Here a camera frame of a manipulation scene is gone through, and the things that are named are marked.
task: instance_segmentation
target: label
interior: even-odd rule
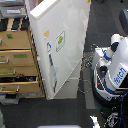
[[[20,10],[7,10],[7,14],[20,14]]]
[[[124,67],[120,64],[116,69],[116,72],[113,76],[114,83],[119,87],[122,81],[124,80],[125,76],[127,75],[127,71]]]
[[[8,70],[13,70],[13,68],[8,68]]]
[[[8,2],[8,1],[16,1],[16,0],[0,0],[0,2]]]
[[[57,38],[56,38],[56,51],[58,52],[65,44],[65,32],[63,31]]]
[[[13,54],[14,58],[27,58],[27,54]]]
[[[0,58],[5,58],[5,56],[0,56]]]
[[[7,34],[8,39],[13,39],[12,34]]]

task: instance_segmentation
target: wooden drawer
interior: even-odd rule
[[[0,32],[0,49],[31,49],[27,31]]]
[[[37,76],[36,66],[0,68],[0,77]]]
[[[0,94],[40,92],[38,81],[0,83]]]
[[[0,51],[0,67],[34,65],[31,50]]]

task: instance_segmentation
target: white panel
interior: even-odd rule
[[[54,98],[82,59],[89,10],[90,2],[86,0],[44,0],[30,12],[30,22],[37,53],[41,60],[47,97],[50,99]],[[63,38],[65,44],[57,52],[55,42],[62,32],[65,33]],[[47,52],[48,43],[51,45],[49,53],[51,53],[57,77],[55,92],[54,77]]]

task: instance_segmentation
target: white robot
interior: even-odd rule
[[[128,9],[121,11],[119,19],[128,35]],[[110,47],[95,48],[92,70],[94,94],[104,103],[118,103],[128,91],[128,37],[114,34]]]

